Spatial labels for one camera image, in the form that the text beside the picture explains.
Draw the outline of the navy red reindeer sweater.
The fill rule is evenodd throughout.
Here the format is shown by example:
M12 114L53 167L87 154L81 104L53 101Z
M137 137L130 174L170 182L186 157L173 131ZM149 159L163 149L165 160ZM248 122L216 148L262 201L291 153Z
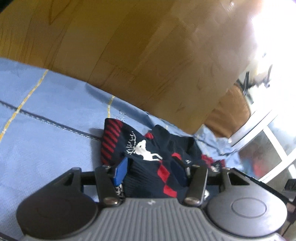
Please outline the navy red reindeer sweater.
M101 142L101 160L109 166L128 158L127 174L121 183L127 198L177 198L182 202L189 188L181 186L171 170L173 157L190 168L206 167L220 172L224 160L213 160L202 154L193 137L181 137L155 125L145 135L126 123L107 118Z

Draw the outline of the brown cushion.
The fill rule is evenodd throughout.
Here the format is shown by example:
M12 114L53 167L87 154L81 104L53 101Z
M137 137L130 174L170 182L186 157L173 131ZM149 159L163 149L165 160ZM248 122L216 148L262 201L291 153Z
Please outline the brown cushion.
M230 138L251 116L250 107L243 95L241 88L234 84L219 99L216 107L206 118L204 125L209 128L216 137Z

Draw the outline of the white framed window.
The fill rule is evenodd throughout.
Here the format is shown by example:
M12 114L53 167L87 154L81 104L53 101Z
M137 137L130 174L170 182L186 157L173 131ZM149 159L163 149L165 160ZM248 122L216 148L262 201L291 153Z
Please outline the white framed window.
M295 114L254 113L231 136L246 172L277 190L295 179Z

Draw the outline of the blue bed sheet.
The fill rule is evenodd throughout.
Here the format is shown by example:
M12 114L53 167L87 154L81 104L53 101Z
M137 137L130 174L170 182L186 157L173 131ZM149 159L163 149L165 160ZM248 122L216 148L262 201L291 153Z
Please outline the blue bed sheet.
M140 133L161 125L184 132L85 82L1 59L1 232L20 239L20 202L71 167L89 171L99 161L107 116Z

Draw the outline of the wooden headboard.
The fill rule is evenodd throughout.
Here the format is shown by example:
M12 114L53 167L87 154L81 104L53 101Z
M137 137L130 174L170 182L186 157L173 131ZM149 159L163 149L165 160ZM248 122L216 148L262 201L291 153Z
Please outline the wooden headboard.
M194 133L247 67L262 1L13 1L1 56L75 77Z

